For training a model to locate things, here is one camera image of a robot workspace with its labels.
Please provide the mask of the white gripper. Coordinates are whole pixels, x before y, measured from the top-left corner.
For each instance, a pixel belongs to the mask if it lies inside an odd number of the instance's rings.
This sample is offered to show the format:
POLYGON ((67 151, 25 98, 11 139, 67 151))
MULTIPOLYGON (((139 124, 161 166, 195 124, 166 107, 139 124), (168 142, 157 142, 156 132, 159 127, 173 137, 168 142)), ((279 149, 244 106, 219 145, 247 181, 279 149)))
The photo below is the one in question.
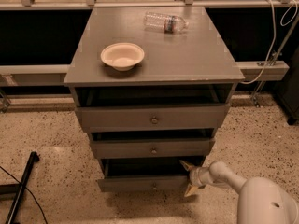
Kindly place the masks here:
POLYGON ((180 160, 179 162, 187 172, 190 172, 190 184, 184 193, 185 197, 190 197, 198 190, 198 187, 203 187, 208 183, 209 171, 207 167, 195 167, 194 164, 184 160, 180 160))

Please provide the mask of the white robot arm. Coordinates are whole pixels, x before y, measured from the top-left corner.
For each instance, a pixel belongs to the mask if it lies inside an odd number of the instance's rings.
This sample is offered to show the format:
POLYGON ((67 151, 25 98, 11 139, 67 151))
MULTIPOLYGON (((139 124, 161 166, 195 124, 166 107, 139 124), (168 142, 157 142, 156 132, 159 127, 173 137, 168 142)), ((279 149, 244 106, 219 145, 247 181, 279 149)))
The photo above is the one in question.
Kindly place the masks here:
POLYGON ((299 224, 299 202, 270 179, 246 179, 222 161, 213 161, 208 167, 179 162, 189 173, 185 197, 206 185, 231 188, 238 194, 237 224, 299 224))

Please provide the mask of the dark robot base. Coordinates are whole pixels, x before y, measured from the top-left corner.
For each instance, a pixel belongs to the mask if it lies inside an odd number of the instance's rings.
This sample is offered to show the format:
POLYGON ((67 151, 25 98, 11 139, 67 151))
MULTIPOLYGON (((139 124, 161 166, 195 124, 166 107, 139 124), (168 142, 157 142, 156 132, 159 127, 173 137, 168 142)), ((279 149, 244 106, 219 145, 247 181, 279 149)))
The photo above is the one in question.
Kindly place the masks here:
POLYGON ((289 70, 277 84, 278 103, 288 115, 287 123, 293 125, 299 120, 299 48, 289 62, 289 70))

